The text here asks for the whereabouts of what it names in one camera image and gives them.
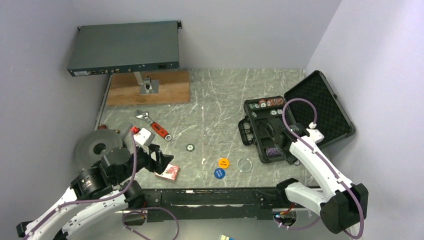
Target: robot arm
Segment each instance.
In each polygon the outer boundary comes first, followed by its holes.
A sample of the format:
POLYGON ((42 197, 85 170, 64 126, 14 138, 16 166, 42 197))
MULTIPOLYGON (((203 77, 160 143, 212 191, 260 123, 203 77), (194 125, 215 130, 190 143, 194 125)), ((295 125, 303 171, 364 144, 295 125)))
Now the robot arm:
POLYGON ((120 185, 132 176, 134 168, 136 172, 146 168, 150 172, 163 173, 174 156, 162 154, 159 146, 152 144, 154 137, 155 135, 145 128, 134 135, 138 146, 135 149, 136 166, 133 154, 126 148, 117 147, 91 168, 83 169, 49 210, 37 220, 21 222, 16 227, 18 236, 24 240, 72 239, 108 214, 128 207, 140 208, 145 199, 137 181, 133 181, 130 186, 130 181, 127 181, 121 186, 121 190, 113 191, 113 186, 120 185), (120 192, 123 189, 128 191, 122 194, 120 192))
POLYGON ((282 202, 300 204, 313 211, 321 217, 328 230, 337 234, 360 222, 355 200, 348 193, 344 186, 346 185, 358 199, 363 217, 366 218, 367 188, 362 183, 353 184, 317 147, 316 143, 322 141, 324 135, 317 129, 304 128, 299 123, 289 127, 290 130, 283 125, 281 119, 275 118, 269 121, 266 131, 289 163, 299 160, 306 167, 318 182, 322 192, 290 178, 277 184, 277 198, 282 202), (303 141, 293 137, 291 132, 295 132, 303 141))

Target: blue sticker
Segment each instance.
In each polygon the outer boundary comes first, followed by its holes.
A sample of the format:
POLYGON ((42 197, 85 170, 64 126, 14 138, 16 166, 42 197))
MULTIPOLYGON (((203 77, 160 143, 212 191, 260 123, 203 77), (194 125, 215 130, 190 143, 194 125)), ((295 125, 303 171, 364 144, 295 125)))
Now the blue sticker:
POLYGON ((225 177, 225 171, 222 168, 215 169, 215 178, 217 179, 223 179, 225 177))

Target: wooden board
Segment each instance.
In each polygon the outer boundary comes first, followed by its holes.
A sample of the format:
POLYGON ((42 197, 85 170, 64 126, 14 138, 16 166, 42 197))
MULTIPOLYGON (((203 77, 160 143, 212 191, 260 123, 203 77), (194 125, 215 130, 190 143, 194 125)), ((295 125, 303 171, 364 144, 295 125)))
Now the wooden board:
POLYGON ((140 94, 140 85, 134 73, 114 74, 107 95, 107 106, 140 104, 176 104, 190 102, 190 75, 188 71, 142 72, 143 77, 159 80, 156 94, 140 94))

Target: gray metal device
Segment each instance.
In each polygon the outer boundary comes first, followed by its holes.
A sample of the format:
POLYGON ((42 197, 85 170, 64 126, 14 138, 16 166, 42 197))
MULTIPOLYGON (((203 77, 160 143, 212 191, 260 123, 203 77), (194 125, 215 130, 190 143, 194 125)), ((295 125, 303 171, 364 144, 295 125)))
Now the gray metal device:
POLYGON ((74 77, 178 69, 181 21, 78 27, 67 71, 74 77))

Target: metal stand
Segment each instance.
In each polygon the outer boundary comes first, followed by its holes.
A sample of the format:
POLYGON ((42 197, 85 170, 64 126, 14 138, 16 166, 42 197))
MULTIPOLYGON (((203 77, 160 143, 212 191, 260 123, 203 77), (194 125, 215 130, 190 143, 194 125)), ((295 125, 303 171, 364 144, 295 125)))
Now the metal stand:
POLYGON ((159 92, 159 80, 151 80, 150 77, 143 77, 141 72, 134 72, 137 83, 141 85, 140 94, 157 94, 159 92))

